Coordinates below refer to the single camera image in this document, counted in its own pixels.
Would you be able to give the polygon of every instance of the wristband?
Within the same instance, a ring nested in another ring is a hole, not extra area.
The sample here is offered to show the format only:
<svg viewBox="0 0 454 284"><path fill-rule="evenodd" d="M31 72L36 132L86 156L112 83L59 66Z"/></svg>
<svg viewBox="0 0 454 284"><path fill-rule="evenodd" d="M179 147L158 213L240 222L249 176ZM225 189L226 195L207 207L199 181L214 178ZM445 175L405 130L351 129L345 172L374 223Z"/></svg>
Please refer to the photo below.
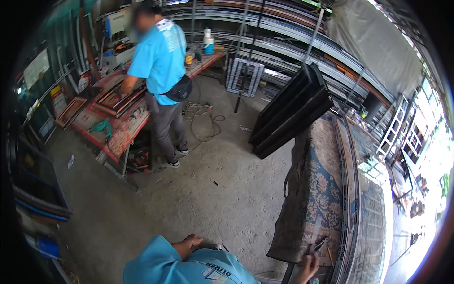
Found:
<svg viewBox="0 0 454 284"><path fill-rule="evenodd" d="M188 240L190 240L190 241L192 242L192 245L191 245L191 247L193 247L193 246L194 246L194 241L193 241L193 240L191 240L191 239L188 239Z"/></svg>

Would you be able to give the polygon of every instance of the green power drill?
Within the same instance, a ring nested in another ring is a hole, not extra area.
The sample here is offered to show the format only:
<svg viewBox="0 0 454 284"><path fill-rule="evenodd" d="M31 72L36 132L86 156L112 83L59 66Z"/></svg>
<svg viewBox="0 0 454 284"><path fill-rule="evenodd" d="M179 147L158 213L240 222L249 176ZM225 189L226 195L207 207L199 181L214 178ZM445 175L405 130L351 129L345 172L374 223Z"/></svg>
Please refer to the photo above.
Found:
<svg viewBox="0 0 454 284"><path fill-rule="evenodd" d="M108 118L95 123L92 127L88 129L89 132L102 132L106 130L106 142L112 137L112 126L110 125L110 120Z"/></svg>

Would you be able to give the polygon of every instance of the gray jeans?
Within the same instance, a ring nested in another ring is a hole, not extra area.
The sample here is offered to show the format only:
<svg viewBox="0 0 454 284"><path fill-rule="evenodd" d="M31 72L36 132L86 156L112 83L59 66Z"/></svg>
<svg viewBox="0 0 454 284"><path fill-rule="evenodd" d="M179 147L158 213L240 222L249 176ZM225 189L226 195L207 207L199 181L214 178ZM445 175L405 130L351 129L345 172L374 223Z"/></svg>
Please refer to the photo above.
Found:
<svg viewBox="0 0 454 284"><path fill-rule="evenodd" d="M164 152L167 161L176 163L178 159L169 137L169 129L172 126L175 131L177 148L179 150L187 150L188 141L186 140L184 121L181 114L183 105L181 102L176 105L160 105L154 95L149 92L145 94L145 98L153 119L154 132L158 139L158 144Z"/></svg>

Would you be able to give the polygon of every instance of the plastic sheet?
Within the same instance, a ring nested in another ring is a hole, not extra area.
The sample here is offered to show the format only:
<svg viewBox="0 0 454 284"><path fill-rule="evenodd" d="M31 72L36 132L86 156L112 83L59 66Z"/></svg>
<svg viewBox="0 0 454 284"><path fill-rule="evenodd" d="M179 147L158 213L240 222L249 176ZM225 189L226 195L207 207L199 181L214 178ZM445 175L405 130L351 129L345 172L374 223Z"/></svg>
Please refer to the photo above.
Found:
<svg viewBox="0 0 454 284"><path fill-rule="evenodd" d="M326 34L354 55L385 88L409 98L422 81L421 62L402 33L366 0L333 9Z"/></svg>

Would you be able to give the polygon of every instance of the red workbench surface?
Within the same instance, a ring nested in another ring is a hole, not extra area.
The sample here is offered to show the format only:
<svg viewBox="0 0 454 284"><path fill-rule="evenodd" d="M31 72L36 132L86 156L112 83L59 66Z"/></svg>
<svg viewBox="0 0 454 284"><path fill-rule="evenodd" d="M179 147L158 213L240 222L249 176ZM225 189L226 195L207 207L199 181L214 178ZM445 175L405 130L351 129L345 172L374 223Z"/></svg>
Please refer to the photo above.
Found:
<svg viewBox="0 0 454 284"><path fill-rule="evenodd" d="M223 54L223 52L218 52L212 55L202 55L201 62L193 62L192 65L186 67L186 75L189 78L193 78L203 69L210 66L214 61L221 58ZM104 95L105 91L111 89L118 82L123 80L124 76L125 75L123 75L119 69L97 82L94 86L102 87L103 91L91 100L91 102L80 112L71 124L85 138L106 152L106 154L117 163L118 158L126 150L128 145L131 144L136 135L150 118L150 112L147 108L145 96L133 104L120 118L111 117L93 106L94 102L99 97ZM88 131L88 129L96 122L105 118L109 118L110 124L112 125L112 138L109 140L109 146L105 143L106 135L104 132Z"/></svg>

